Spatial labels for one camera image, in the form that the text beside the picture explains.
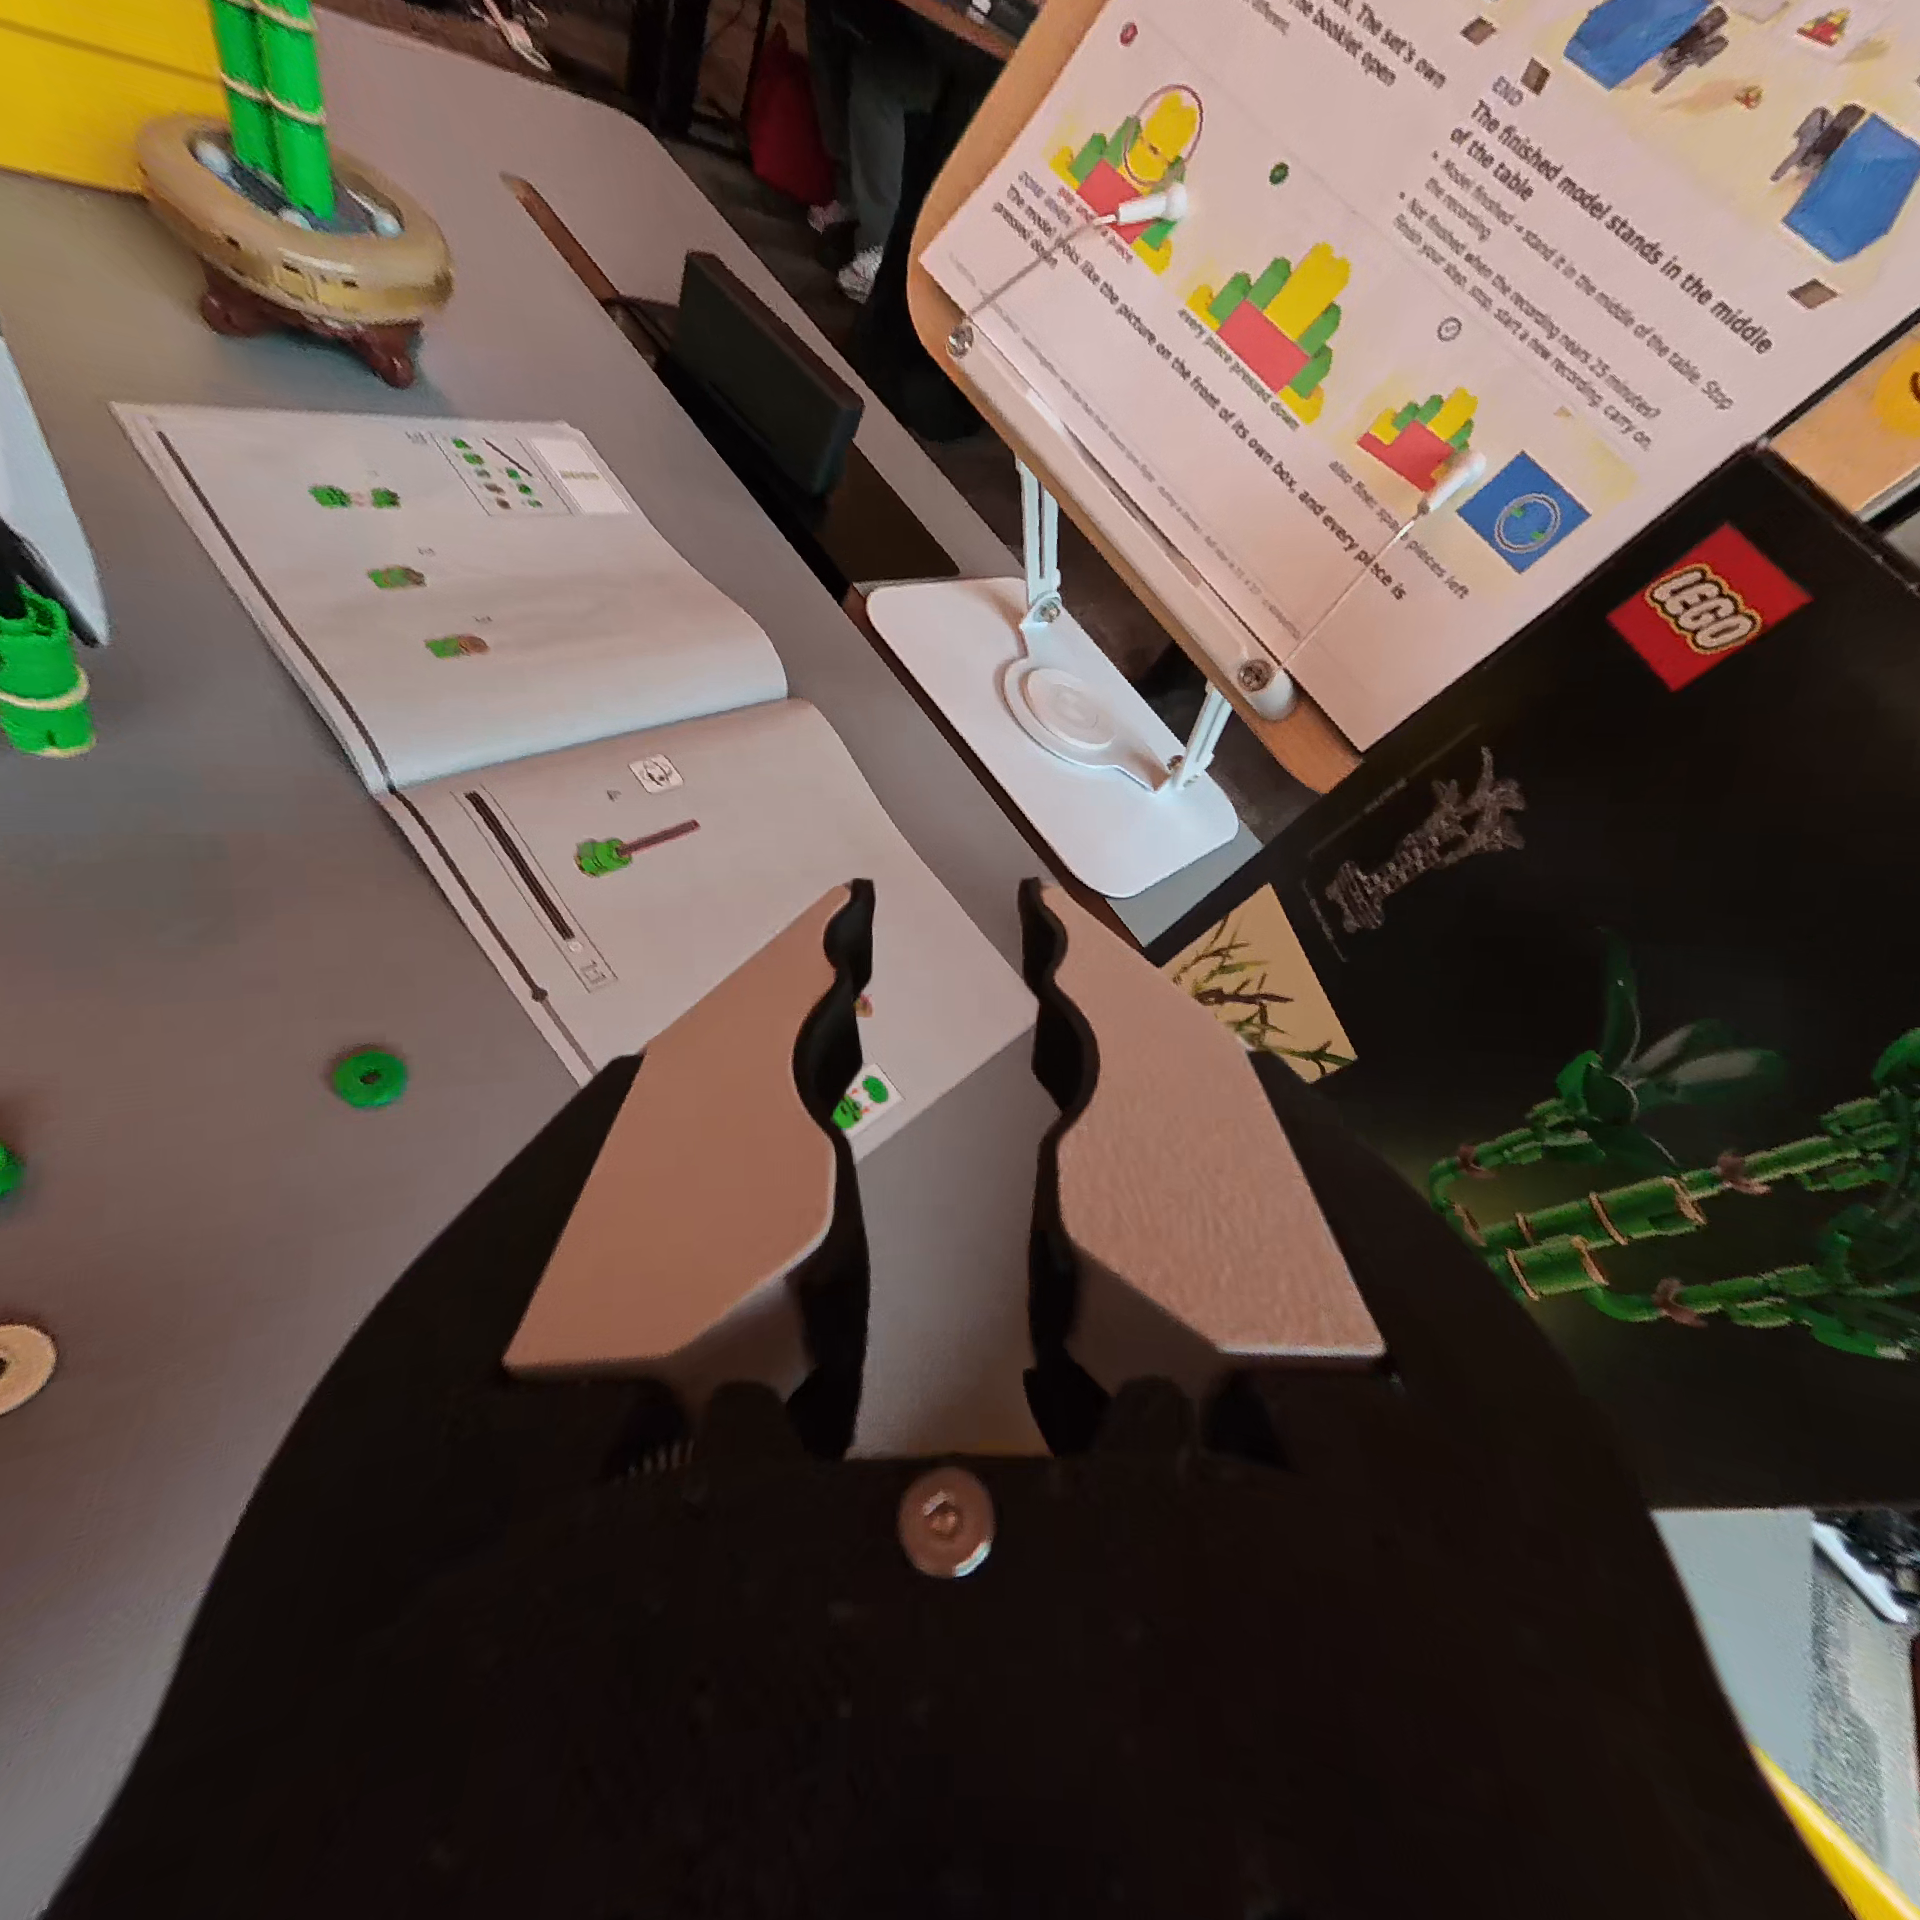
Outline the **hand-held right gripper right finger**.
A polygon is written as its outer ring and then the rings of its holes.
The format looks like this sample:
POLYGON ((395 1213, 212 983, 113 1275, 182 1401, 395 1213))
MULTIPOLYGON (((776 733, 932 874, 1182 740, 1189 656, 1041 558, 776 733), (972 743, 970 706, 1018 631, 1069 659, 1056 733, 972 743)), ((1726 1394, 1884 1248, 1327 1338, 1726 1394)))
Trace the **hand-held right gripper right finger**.
POLYGON ((1251 1052, 1061 885, 1018 890, 1037 1144, 1022 1374, 1051 1452, 1130 1381, 1208 1412, 1258 1373, 1374 1373, 1385 1336, 1251 1052))

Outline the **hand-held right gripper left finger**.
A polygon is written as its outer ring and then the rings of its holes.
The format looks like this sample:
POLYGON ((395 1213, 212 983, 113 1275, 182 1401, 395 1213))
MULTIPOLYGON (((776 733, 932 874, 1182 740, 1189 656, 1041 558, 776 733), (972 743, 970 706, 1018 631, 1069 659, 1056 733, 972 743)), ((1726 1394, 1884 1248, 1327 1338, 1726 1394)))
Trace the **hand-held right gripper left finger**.
POLYGON ((836 1125, 875 885, 808 905, 645 1043, 503 1353, 520 1381, 650 1381, 692 1423, 759 1381, 808 1452, 853 1449, 869 1235, 836 1125))

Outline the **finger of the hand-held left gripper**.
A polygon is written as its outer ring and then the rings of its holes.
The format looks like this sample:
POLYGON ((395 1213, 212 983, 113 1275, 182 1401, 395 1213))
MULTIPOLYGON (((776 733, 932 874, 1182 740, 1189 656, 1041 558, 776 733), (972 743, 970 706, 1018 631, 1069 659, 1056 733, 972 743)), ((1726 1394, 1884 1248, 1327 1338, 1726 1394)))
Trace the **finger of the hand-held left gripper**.
POLYGON ((12 349, 2 343, 2 584, 11 581, 56 597, 81 647, 107 645, 107 605, 90 543, 12 349))

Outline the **green bamboo segment black axle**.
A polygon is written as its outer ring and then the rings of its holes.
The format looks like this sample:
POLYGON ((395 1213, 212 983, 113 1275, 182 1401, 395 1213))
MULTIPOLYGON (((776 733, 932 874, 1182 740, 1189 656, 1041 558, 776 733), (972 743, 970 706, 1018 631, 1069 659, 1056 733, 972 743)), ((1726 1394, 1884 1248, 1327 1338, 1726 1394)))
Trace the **green bamboo segment black axle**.
POLYGON ((2 740, 26 759, 96 747, 89 675, 65 607, 16 584, 2 594, 2 740))

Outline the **white building instruction booklet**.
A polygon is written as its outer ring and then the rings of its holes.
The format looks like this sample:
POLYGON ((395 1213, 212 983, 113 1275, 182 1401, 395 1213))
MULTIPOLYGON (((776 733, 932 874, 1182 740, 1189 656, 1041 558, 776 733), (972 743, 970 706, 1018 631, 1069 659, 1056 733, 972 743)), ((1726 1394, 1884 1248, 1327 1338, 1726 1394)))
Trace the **white building instruction booklet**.
POLYGON ((759 622, 579 427, 112 411, 579 1085, 853 880, 857 1154, 1031 1033, 759 622))

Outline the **grey desk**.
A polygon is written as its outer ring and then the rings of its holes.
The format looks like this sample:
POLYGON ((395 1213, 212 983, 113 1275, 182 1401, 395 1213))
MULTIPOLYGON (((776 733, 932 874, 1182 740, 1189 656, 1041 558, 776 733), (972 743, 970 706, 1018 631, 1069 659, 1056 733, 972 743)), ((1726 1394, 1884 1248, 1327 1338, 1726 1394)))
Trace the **grey desk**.
POLYGON ((1849 1913, 1605 1423, 1280 1061, 1374 1373, 842 1459, 513 1381, 645 1045, 499 1008, 132 449, 212 349, 154 219, 2 278, 118 631, 2 771, 2 1918, 1849 1913))

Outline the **tan brick bamboo pot model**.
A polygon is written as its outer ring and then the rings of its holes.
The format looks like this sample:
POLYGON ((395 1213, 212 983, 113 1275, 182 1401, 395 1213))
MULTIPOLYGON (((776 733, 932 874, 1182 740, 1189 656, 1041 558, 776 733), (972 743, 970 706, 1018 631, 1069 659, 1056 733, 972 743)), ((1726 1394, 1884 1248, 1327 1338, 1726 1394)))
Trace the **tan brick bamboo pot model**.
POLYGON ((142 196, 202 265, 205 327, 339 343, 413 388, 455 290, 443 231, 334 140, 310 4, 205 11, 225 116, 156 117, 133 140, 142 196))

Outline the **black bamboo set box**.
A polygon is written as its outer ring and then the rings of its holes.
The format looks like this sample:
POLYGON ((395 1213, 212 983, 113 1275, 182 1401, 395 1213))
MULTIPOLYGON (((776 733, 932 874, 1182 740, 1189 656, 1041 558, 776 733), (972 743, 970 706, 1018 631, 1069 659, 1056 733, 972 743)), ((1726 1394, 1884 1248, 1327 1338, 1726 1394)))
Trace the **black bamboo set box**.
POLYGON ((1153 954, 1657 1507, 1916 1512, 1916 505, 1725 463, 1153 954))

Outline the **yellow plastic bin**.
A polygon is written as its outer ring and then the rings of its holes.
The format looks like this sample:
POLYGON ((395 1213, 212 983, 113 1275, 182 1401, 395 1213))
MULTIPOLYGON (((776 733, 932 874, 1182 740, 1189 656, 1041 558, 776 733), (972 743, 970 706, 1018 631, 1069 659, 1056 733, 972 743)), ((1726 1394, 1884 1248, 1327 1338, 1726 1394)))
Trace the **yellow plastic bin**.
POLYGON ((2 169, 136 196, 170 116, 228 116, 205 4, 2 4, 2 169))
POLYGON ((1755 1760, 1850 1918, 1916 1918, 1916 1900, 1785 1769, 1759 1747, 1755 1760))

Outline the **black electronic box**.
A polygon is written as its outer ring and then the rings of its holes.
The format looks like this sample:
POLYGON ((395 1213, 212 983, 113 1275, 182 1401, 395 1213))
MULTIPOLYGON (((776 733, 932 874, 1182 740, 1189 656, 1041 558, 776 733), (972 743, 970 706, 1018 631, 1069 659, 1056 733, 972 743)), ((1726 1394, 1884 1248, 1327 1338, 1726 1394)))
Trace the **black electronic box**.
POLYGON ((667 359, 802 499, 845 476, 865 403, 714 251, 686 251, 667 359))

